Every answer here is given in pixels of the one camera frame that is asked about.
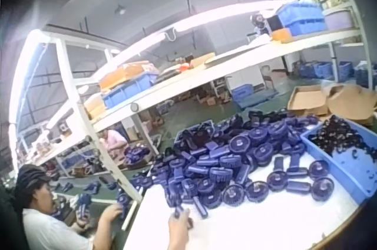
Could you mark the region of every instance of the white table surface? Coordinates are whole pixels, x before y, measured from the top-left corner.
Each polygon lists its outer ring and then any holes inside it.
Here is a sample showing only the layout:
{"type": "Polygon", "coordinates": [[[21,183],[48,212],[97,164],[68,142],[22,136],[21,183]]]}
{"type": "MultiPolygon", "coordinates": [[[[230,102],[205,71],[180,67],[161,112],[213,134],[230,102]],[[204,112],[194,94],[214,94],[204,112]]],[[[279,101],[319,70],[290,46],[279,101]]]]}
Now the white table surface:
{"type": "MultiPolygon", "coordinates": [[[[285,158],[285,169],[289,166],[285,158]]],[[[300,166],[309,167],[314,158],[302,156],[300,166]]],[[[253,181],[266,180],[273,170],[272,163],[259,167],[249,175],[253,181]]],[[[334,180],[335,190],[327,202],[316,202],[311,195],[297,195],[282,191],[270,192],[262,203],[251,203],[245,198],[242,205],[230,207],[222,203],[209,210],[209,217],[202,219],[195,207],[191,209],[194,228],[186,250],[201,249],[309,249],[340,227],[358,209],[358,204],[348,192],[334,180]]],[[[297,179],[312,182],[307,177],[297,179]]],[[[137,213],[124,250],[168,247],[168,219],[171,213],[160,185],[153,186],[145,194],[137,213]]]]}

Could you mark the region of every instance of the ceiling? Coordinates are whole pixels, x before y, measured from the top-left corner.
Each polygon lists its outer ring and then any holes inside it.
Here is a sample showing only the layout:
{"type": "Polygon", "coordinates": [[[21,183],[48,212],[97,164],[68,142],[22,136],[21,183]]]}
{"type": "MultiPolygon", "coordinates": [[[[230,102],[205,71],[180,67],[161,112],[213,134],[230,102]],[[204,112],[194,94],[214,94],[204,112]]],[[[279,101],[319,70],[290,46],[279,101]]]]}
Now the ceiling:
{"type": "MultiPolygon", "coordinates": [[[[203,12],[224,5],[252,1],[262,0],[190,0],[190,10],[192,13],[203,12]]],[[[118,4],[117,0],[61,0],[61,2],[60,7],[54,3],[55,8],[45,2],[40,3],[39,5],[45,6],[44,9],[38,10],[43,19],[42,22],[34,23],[34,25],[39,26],[41,23],[48,22],[87,31],[126,45],[190,15],[187,0],[119,0],[119,3],[127,10],[124,15],[114,13],[118,4]],[[47,17],[44,11],[49,11],[53,15],[47,17]]],[[[31,27],[22,25],[21,28],[24,30],[31,27]]],[[[227,18],[196,28],[193,33],[194,38],[192,33],[188,32],[180,34],[174,42],[165,40],[137,58],[148,59],[158,67],[166,67],[167,60],[173,60],[179,56],[188,54],[198,56],[210,51],[221,53],[242,45],[245,43],[246,34],[250,31],[252,27],[249,15],[227,18]]],[[[38,64],[42,51],[41,47],[34,55],[29,75],[32,75],[32,69],[38,64]]],[[[76,77],[87,76],[105,63],[104,54],[91,49],[71,47],[68,49],[68,55],[72,70],[78,72],[75,74],[76,77]]],[[[19,131],[34,123],[49,119],[67,99],[64,86],[58,82],[61,78],[58,75],[59,68],[54,45],[50,45],[44,52],[34,74],[39,77],[34,77],[30,83],[32,88],[27,92],[30,106],[25,102],[20,112],[22,117],[19,122],[19,131]]],[[[10,87],[7,86],[4,94],[9,94],[9,92],[10,87]]],[[[2,108],[2,119],[8,116],[7,106],[2,108]]],[[[31,136],[28,142],[33,141],[34,138],[35,136],[31,136]]],[[[1,149],[4,149],[6,145],[6,137],[4,137],[1,149]]]]}

